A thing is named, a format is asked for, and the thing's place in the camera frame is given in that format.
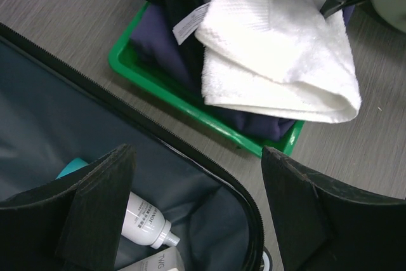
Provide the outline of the yellow Pikachu suitcase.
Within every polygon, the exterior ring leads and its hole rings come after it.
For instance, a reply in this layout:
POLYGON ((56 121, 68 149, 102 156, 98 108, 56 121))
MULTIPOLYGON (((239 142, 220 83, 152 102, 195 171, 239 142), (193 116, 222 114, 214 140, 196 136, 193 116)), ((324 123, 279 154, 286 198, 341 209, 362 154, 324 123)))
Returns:
MULTIPOLYGON (((136 150, 130 193, 180 238, 186 270, 271 270, 259 209, 219 164, 11 28, 1 26, 1 201, 73 159, 136 150)), ((113 270, 155 254, 121 235, 113 270)))

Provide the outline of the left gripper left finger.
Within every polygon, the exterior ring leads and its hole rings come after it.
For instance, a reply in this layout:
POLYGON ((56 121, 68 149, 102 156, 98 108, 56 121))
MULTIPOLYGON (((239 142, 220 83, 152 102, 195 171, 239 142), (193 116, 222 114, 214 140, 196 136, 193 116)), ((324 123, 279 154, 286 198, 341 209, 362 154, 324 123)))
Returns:
POLYGON ((113 270, 135 164, 121 145, 1 201, 1 270, 113 270))

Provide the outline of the pastel tube bottle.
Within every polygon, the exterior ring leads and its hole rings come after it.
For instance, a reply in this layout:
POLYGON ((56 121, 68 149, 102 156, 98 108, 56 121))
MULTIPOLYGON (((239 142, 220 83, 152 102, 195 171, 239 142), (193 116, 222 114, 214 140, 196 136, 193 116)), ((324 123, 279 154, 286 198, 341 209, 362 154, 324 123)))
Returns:
POLYGON ((81 158, 75 158, 73 160, 71 160, 62 170, 61 172, 58 174, 58 176, 56 177, 56 179, 62 178, 66 175, 69 175, 75 171, 77 171, 78 169, 81 169, 85 166, 87 166, 89 163, 82 160, 81 158))

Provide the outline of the navy purple garment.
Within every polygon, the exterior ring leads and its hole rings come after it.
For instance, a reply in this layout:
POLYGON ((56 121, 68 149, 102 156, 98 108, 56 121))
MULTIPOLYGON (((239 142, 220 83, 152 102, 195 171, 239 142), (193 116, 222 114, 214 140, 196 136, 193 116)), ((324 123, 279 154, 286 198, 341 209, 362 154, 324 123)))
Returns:
MULTIPOLYGON (((173 78, 192 97, 202 100, 201 81, 195 81, 192 71, 184 63, 179 46, 169 29, 164 10, 150 4, 130 35, 130 41, 139 58, 156 65, 173 78)), ((207 111, 247 136, 278 142, 295 123, 293 119, 270 117, 239 110, 208 106, 207 111)))

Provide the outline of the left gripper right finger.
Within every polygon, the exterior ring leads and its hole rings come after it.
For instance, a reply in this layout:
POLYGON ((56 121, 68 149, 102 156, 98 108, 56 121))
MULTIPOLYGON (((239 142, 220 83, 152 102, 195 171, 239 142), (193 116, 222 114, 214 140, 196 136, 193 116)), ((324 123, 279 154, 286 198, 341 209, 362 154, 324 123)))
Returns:
POLYGON ((405 201, 265 147, 261 168, 286 270, 404 270, 405 201))

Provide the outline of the green plastic tray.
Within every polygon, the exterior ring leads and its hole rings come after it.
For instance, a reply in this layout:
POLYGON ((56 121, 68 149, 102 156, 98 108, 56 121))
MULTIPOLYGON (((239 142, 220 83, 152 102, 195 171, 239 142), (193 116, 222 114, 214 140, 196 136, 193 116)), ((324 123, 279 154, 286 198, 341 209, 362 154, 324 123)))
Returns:
POLYGON ((271 146, 287 155, 291 155, 301 134, 304 125, 303 121, 295 122, 278 142, 243 135, 214 117, 210 109, 203 102, 189 95, 186 89, 181 88, 167 74, 140 60, 130 44, 130 35, 139 24, 148 6, 149 4, 145 3, 139 9, 126 30, 110 50, 108 62, 111 69, 143 91, 199 121, 232 141, 236 146, 253 153, 257 157, 262 155, 262 148, 264 146, 271 146))

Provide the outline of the white towel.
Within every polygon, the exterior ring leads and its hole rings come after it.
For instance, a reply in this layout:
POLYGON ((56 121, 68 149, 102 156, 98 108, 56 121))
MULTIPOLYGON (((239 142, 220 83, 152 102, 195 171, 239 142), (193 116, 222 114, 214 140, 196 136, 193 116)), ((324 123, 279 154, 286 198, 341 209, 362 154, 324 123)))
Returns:
POLYGON ((302 121, 354 119, 361 96, 343 14, 325 0, 211 0, 204 45, 207 105, 302 121))

